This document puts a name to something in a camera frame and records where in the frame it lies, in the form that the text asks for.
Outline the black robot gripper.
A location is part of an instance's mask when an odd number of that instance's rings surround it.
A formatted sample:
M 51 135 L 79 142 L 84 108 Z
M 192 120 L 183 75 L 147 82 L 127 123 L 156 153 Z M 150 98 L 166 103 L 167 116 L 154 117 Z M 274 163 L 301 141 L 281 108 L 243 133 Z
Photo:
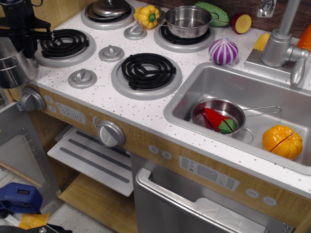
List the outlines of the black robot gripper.
M 37 40 L 53 39 L 51 24 L 38 19 L 34 13 L 34 8 L 42 4 L 43 1 L 34 4 L 30 0 L 2 0 L 0 2 L 4 12 L 4 16 L 0 18 L 0 36 L 9 37 L 18 52 L 24 50 L 26 58 L 34 58 Z

